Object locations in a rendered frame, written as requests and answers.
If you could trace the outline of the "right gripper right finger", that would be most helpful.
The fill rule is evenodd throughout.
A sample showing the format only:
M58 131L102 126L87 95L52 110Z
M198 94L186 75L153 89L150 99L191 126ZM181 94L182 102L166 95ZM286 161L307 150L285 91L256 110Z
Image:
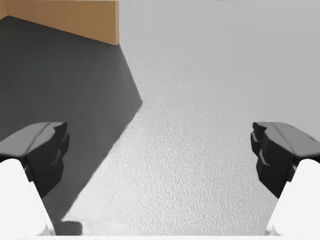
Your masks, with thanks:
M320 141L283 122L254 122L259 181L277 198L267 236L320 236Z

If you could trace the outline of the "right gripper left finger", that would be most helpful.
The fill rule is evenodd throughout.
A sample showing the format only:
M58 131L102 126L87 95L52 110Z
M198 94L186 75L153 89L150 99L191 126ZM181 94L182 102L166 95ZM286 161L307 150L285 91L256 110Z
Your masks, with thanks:
M66 122L28 125L0 141L0 236L54 236L42 199L60 182Z

